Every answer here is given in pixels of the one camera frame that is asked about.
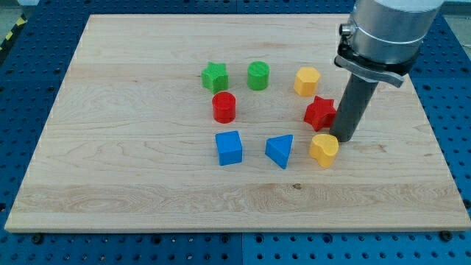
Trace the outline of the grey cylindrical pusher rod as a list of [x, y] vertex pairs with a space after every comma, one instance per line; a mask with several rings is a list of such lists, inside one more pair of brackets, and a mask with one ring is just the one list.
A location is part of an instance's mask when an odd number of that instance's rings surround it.
[[329, 133], [339, 142], [349, 141], [361, 120], [378, 82], [350, 75]]

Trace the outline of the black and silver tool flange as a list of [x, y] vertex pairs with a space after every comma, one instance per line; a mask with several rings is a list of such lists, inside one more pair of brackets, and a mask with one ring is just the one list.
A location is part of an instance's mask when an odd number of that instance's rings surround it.
[[404, 76], [410, 71], [418, 57], [419, 52], [416, 52], [412, 58], [402, 63], [378, 63], [362, 57], [349, 45], [341, 43], [338, 46], [334, 63], [358, 77], [372, 82], [386, 82], [399, 88], [405, 81]]

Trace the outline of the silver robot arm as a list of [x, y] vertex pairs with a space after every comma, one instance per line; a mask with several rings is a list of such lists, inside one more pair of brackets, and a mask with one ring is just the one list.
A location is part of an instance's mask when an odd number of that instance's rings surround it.
[[329, 133], [349, 141], [380, 82], [401, 87], [442, 0], [357, 0], [339, 26], [336, 66], [350, 72]]

